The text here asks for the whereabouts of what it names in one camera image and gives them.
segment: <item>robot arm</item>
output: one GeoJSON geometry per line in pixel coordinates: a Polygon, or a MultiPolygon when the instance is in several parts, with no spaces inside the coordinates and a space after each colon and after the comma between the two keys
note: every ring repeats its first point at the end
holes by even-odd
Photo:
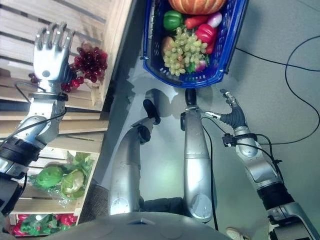
{"type": "Polygon", "coordinates": [[[68,96],[62,93],[61,84],[73,77],[68,58],[74,35],[71,30],[62,45],[66,26],[53,23],[36,35],[33,65],[39,88],[30,96],[26,118],[0,145],[0,210],[5,216],[23,192],[14,179],[25,177],[29,164],[37,161],[40,151],[58,136],[59,123],[66,113],[68,96]]]}
{"type": "Polygon", "coordinates": [[[271,239],[296,240],[297,237],[306,240],[320,239],[306,213],[288,193],[275,166],[270,159],[264,158],[257,137],[250,132],[237,100],[230,92],[226,90],[221,92],[227,98],[232,112],[219,114],[207,111],[204,114],[232,126],[234,137],[226,134],[223,137],[223,143],[226,147],[235,147],[237,155],[245,166],[248,178],[262,200],[270,223],[278,225],[270,233],[271,239]]]}

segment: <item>wooden crate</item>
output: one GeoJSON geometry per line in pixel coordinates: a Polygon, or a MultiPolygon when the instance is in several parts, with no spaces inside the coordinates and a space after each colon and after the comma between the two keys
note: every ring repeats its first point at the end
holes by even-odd
{"type": "Polygon", "coordinates": [[[54,198],[48,193],[40,191],[28,184],[10,214],[11,224],[14,224],[16,221],[17,214],[74,214],[74,216],[78,216],[79,220],[90,182],[98,162],[103,136],[103,133],[59,136],[55,141],[46,146],[40,152],[38,161],[30,164],[28,174],[38,174],[49,164],[67,163],[67,151],[90,153],[94,163],[88,178],[88,183],[85,187],[84,196],[71,201],[63,207],[59,204],[59,198],[54,198]]]}
{"type": "Polygon", "coordinates": [[[11,82],[29,81],[28,74],[34,71],[33,48],[38,29],[64,21],[69,29],[76,30],[69,62],[73,62],[82,42],[108,53],[104,80],[73,90],[66,106],[101,111],[132,1],[0,0],[0,99],[25,101],[11,82]]]}

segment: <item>plastic basket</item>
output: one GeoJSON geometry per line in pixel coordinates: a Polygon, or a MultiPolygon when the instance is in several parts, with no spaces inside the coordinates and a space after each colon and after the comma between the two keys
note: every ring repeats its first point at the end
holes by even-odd
{"type": "Polygon", "coordinates": [[[209,66],[202,72],[185,73],[177,77],[170,74],[161,55],[162,39],[166,37],[163,18],[165,12],[172,8],[168,0],[147,0],[143,67],[157,79],[179,88],[201,88],[221,82],[224,74],[228,73],[247,4],[248,0],[226,1],[220,10],[222,22],[218,26],[218,37],[209,66]]]}

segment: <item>plastic bag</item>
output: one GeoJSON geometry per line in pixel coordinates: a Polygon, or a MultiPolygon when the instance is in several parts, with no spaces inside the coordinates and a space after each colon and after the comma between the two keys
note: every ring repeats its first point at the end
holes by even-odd
{"type": "Polygon", "coordinates": [[[38,175],[31,175],[29,182],[41,191],[45,191],[63,207],[85,194],[88,178],[94,160],[89,153],[68,151],[69,163],[50,165],[45,167],[38,175]]]}

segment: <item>red bell pepper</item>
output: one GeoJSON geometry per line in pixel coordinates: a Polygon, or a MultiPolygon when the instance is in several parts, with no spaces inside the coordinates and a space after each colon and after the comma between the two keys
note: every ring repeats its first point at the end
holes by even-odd
{"type": "Polygon", "coordinates": [[[205,48],[205,53],[212,54],[212,52],[214,51],[214,48],[215,48],[215,44],[216,44],[216,39],[214,39],[214,41],[205,48]]]}
{"type": "Polygon", "coordinates": [[[20,230],[21,224],[22,224],[22,221],[19,221],[19,222],[13,227],[12,233],[13,233],[15,236],[24,236],[24,235],[27,234],[26,232],[20,230]]]}
{"type": "Polygon", "coordinates": [[[199,16],[188,17],[184,21],[184,24],[187,29],[193,29],[195,27],[200,26],[201,24],[206,23],[208,19],[209,19],[209,15],[199,15],[199,16]]]}
{"type": "Polygon", "coordinates": [[[195,35],[198,37],[198,39],[200,39],[202,43],[207,43],[208,46],[211,45],[213,41],[215,41],[215,39],[217,38],[217,34],[217,28],[213,28],[206,23],[201,24],[195,31],[195,35]]]}
{"type": "Polygon", "coordinates": [[[77,222],[77,217],[71,214],[63,214],[60,218],[60,222],[63,225],[71,226],[72,224],[75,224],[77,222]]]}

